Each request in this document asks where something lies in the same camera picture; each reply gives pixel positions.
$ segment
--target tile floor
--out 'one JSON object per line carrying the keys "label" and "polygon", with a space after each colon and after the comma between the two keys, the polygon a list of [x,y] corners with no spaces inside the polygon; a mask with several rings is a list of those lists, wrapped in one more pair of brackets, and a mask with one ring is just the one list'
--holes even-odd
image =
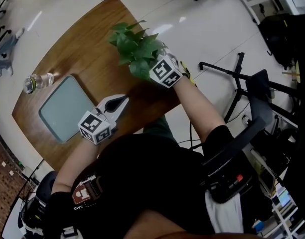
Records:
{"label": "tile floor", "polygon": [[[0,78],[0,134],[19,160],[34,168],[40,155],[28,142],[11,116],[20,95],[24,78],[31,74],[58,38],[80,17],[103,0],[10,0],[1,23],[16,32],[26,32],[13,53],[14,75]],[[233,98],[234,83],[212,69],[199,71],[200,61],[233,69],[237,53],[245,52],[243,73],[253,74],[265,68],[271,80],[289,85],[291,79],[281,74],[282,67],[267,54],[267,47],[257,26],[239,0],[121,0],[134,17],[145,19],[149,33],[159,32],[178,59],[185,62],[200,90],[221,114]],[[274,103],[287,105],[287,97],[276,95]],[[233,116],[247,104],[239,102]],[[249,107],[244,111],[250,113]],[[241,117],[228,126],[237,135],[242,129]],[[189,139],[189,120],[182,106],[166,114],[178,142]],[[185,142],[181,146],[189,147]],[[44,164],[42,177],[51,168]]]}

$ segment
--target gray tray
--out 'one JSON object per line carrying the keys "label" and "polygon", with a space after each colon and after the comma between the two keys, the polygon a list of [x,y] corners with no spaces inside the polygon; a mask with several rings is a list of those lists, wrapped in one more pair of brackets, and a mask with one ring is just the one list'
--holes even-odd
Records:
{"label": "gray tray", "polygon": [[45,101],[38,114],[59,143],[78,131],[77,123],[94,104],[73,76],[67,76]]}

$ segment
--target red button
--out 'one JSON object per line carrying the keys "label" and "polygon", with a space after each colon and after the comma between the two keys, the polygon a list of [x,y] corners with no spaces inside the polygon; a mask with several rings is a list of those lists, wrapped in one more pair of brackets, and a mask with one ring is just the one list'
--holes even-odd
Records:
{"label": "red button", "polygon": [[237,176],[237,181],[238,182],[241,182],[243,180],[243,176],[242,176],[242,174],[239,174],[238,176]]}

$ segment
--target potted plant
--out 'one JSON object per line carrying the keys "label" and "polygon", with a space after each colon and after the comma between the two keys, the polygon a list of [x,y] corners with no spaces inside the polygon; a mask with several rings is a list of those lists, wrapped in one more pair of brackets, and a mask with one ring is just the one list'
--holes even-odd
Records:
{"label": "potted plant", "polygon": [[156,39],[158,34],[146,35],[146,29],[134,33],[134,27],[142,22],[145,21],[133,25],[124,22],[114,25],[109,42],[118,49],[119,65],[128,64],[133,75],[150,80],[149,71],[156,64],[158,56],[165,55],[166,46]]}

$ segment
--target black shirt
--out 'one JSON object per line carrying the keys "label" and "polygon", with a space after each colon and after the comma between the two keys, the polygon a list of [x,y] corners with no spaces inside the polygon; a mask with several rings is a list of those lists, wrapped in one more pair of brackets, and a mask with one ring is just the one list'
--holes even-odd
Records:
{"label": "black shirt", "polygon": [[[204,154],[218,152],[232,139],[226,126],[216,128],[202,146]],[[213,234],[200,187],[202,159],[165,137],[134,134],[115,140],[78,176],[70,193],[51,196],[45,238],[60,238],[70,226],[84,239],[123,238],[145,209],[188,232]]]}

